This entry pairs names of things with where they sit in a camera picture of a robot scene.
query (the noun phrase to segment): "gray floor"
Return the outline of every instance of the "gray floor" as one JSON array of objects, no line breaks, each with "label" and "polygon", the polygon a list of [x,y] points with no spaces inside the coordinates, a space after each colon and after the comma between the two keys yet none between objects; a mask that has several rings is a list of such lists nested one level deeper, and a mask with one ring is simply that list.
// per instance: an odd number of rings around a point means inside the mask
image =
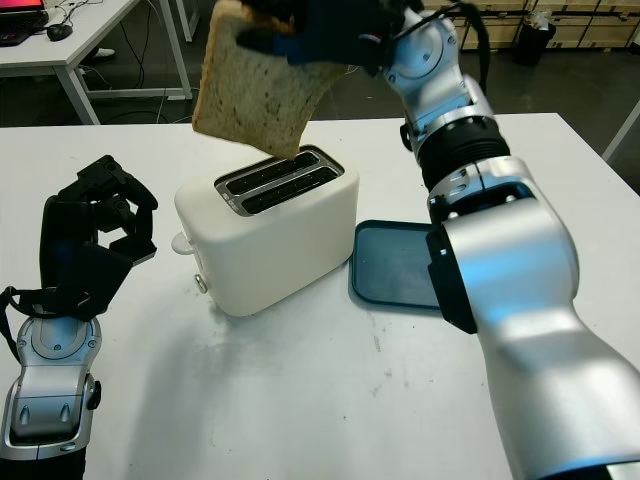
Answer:
[{"label": "gray floor", "polygon": [[[123,22],[133,48],[139,55],[145,41],[144,25],[148,8],[146,4],[139,5]],[[200,5],[203,20],[194,42],[183,42],[182,45],[194,87],[199,85],[211,8],[212,4]],[[95,68],[114,88],[133,87],[138,79],[139,68],[124,40],[122,29],[114,29],[102,45],[116,49],[117,58]],[[476,77],[477,62],[474,53],[462,54],[463,70]],[[153,14],[150,17],[144,70],[146,87],[178,86],[170,50]],[[87,83],[92,88],[105,88],[103,80],[95,72],[88,73]],[[627,51],[548,52],[540,65],[533,68],[516,65],[508,52],[499,52],[492,56],[489,101],[496,113],[558,112],[596,152],[602,153],[640,98],[639,85],[640,56]],[[164,118],[161,117],[160,122],[190,121],[188,117],[194,105],[195,100],[165,102],[162,106]],[[155,123],[160,99],[103,100],[96,101],[94,107],[103,123]],[[395,94],[380,78],[371,78],[358,70],[345,76],[327,92],[314,119],[399,116],[402,116],[402,108]],[[54,77],[0,79],[1,127],[78,123],[75,112]],[[614,169],[638,193],[639,133],[640,122],[613,163]]]}]

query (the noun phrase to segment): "trash bin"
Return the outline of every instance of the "trash bin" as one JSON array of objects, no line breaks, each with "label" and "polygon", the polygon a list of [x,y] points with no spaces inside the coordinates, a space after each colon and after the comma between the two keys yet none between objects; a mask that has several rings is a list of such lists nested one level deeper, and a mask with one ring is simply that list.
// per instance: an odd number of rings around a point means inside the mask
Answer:
[{"label": "trash bin", "polygon": [[551,23],[548,30],[537,30],[529,24],[523,24],[513,60],[520,65],[537,65],[555,33],[556,27]]}]

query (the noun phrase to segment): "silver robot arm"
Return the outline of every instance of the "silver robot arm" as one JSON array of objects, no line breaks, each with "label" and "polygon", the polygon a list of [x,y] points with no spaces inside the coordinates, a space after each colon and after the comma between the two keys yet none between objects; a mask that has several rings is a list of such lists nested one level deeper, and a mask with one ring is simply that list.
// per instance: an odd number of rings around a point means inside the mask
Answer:
[{"label": "silver robot arm", "polygon": [[[407,10],[404,28],[421,20]],[[514,478],[640,478],[640,374],[576,314],[571,236],[461,74],[457,41],[434,19],[385,71],[430,190],[443,316],[478,335]]]},{"label": "silver robot arm", "polygon": [[[129,202],[137,205],[133,213]],[[134,265],[151,258],[156,199],[110,156],[50,197],[40,236],[42,289],[0,292],[0,333],[20,362],[0,424],[0,478],[81,479],[100,382],[90,373],[104,313]],[[109,248],[99,232],[122,228]],[[28,315],[16,340],[5,309]]]}]

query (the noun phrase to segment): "toaster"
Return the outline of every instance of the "toaster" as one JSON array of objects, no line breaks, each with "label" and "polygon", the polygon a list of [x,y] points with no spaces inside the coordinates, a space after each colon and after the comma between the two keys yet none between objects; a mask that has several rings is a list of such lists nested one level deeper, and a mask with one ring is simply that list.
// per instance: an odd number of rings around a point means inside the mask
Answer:
[{"label": "toaster", "polygon": [[359,175],[314,146],[220,178],[183,185],[184,232],[173,250],[194,255],[196,282],[227,314],[254,314],[345,262],[353,250]]}]

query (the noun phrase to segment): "bread slice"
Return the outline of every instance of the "bread slice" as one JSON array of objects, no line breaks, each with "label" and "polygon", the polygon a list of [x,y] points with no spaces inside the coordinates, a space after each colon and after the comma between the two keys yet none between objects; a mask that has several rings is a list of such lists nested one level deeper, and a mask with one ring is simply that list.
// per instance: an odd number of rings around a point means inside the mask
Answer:
[{"label": "bread slice", "polygon": [[255,26],[293,33],[291,25],[257,14],[238,0],[216,3],[193,129],[293,158],[316,105],[345,67],[290,66],[283,57],[238,47],[238,34]]}]

